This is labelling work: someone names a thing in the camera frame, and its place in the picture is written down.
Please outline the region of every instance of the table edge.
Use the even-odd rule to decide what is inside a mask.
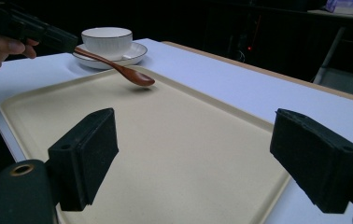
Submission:
[[[311,83],[311,82],[303,81],[303,80],[300,80],[300,79],[295,78],[295,77],[288,77],[288,76],[285,76],[285,75],[282,75],[282,74],[279,74],[279,73],[276,73],[276,72],[272,72],[272,71],[269,71],[269,70],[266,70],[266,69],[263,69],[263,68],[259,68],[259,67],[247,64],[247,63],[240,63],[240,62],[232,60],[232,59],[224,58],[224,57],[221,57],[221,56],[218,56],[218,55],[215,55],[215,54],[212,54],[212,53],[208,53],[208,52],[205,52],[205,51],[202,51],[202,50],[199,50],[199,49],[193,49],[193,48],[190,48],[190,47],[186,47],[186,46],[183,46],[183,45],[171,42],[171,41],[162,41],[162,43],[164,43],[166,45],[169,45],[169,46],[173,46],[173,47],[179,48],[179,49],[184,49],[184,50],[187,50],[187,51],[190,51],[190,52],[193,52],[193,53],[198,53],[198,54],[201,54],[201,55],[203,55],[205,57],[213,58],[213,59],[225,62],[225,63],[230,63],[230,64],[233,64],[233,65],[237,65],[237,66],[240,66],[240,67],[243,67],[243,68],[255,71],[255,72],[259,72],[259,73],[265,74],[267,76],[277,77],[277,78],[284,79],[284,80],[287,80],[287,81],[290,81],[290,82],[294,82],[296,84],[300,84],[300,85],[303,85],[303,86],[306,86],[306,87],[309,87],[309,88],[312,88],[312,89],[316,89],[316,90],[319,90],[319,91],[325,91],[327,93],[331,93],[331,94],[334,94],[334,95],[338,95],[338,96],[344,97],[346,99],[353,100],[353,94],[350,94],[350,93],[347,93],[347,92],[344,92],[344,91],[338,91],[338,90],[331,89],[331,88],[328,88],[328,87],[320,86],[318,84],[314,84],[314,83]]]

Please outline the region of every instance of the white plate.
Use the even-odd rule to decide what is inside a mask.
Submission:
[[[81,49],[87,50],[86,46],[84,46],[84,44],[79,45],[78,47]],[[144,58],[144,56],[147,52],[148,52],[147,47],[133,42],[130,49],[123,55],[123,58],[121,60],[112,61],[112,62],[117,63],[119,65],[124,65],[124,66],[136,64],[136,63],[141,62],[141,60]],[[73,53],[73,55],[76,57],[78,62],[80,62],[81,64],[83,64],[85,66],[89,66],[92,68],[98,68],[98,69],[111,69],[112,68],[111,66],[109,66],[105,63],[98,62],[94,59],[77,54],[75,52]]]

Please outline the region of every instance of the beige tray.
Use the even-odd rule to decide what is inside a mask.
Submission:
[[[289,180],[269,152],[273,125],[130,67],[154,77],[155,85],[138,87],[110,70],[1,104],[24,155],[42,161],[86,115],[115,109],[120,152],[93,205],[59,210],[61,222],[262,223]]]

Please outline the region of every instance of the round hole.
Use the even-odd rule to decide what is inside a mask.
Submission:
[[[30,173],[32,170],[34,170],[33,164],[24,164],[24,165],[15,167],[13,170],[10,171],[10,174],[13,176],[26,175]]]

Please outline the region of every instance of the brown spoon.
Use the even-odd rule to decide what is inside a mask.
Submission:
[[[131,68],[124,67],[122,65],[113,63],[112,61],[110,61],[106,58],[103,58],[99,55],[88,52],[87,50],[81,49],[79,47],[75,47],[75,53],[86,56],[86,57],[94,59],[94,60],[97,60],[102,63],[106,63],[107,65],[113,67],[118,72],[120,72],[129,81],[133,82],[134,84],[136,84],[138,86],[143,86],[143,87],[151,86],[155,82],[153,78],[148,77],[145,74],[137,72]]]

